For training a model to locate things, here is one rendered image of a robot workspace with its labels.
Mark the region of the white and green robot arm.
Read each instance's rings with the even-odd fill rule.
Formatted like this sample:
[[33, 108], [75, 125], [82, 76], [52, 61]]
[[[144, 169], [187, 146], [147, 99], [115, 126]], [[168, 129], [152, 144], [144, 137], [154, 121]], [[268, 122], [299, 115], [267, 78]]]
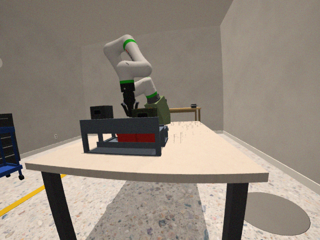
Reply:
[[[122, 93], [132, 93], [134, 91], [134, 97], [144, 94], [148, 104], [160, 100], [152, 79], [148, 77], [152, 73], [152, 66], [144, 58], [131, 35], [126, 34], [107, 43], [103, 47], [103, 52], [119, 77]], [[122, 52], [126, 52], [132, 61], [122, 61]], [[137, 77], [143, 79], [134, 83], [134, 78]]]

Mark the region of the dark grey metal shelf rack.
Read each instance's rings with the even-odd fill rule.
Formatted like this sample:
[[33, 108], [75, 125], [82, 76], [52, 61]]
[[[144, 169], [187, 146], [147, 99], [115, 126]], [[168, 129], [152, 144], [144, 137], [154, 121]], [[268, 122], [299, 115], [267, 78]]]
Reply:
[[[161, 147], [168, 141], [167, 125], [159, 124], [159, 117], [133, 117], [79, 120], [84, 153], [153, 156], [162, 155]], [[98, 134], [97, 147], [90, 150], [88, 134]], [[111, 134], [104, 140], [103, 134]], [[118, 142], [116, 134], [154, 134], [155, 142]]]

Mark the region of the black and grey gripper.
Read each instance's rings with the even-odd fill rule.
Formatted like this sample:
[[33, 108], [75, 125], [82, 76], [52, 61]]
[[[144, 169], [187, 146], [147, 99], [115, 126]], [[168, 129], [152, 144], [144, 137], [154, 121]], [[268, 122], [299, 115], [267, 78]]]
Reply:
[[123, 99], [124, 100], [123, 103], [121, 103], [121, 105], [126, 113], [126, 116], [132, 118], [132, 109], [137, 109], [139, 102], [136, 101], [134, 92], [123, 93]]

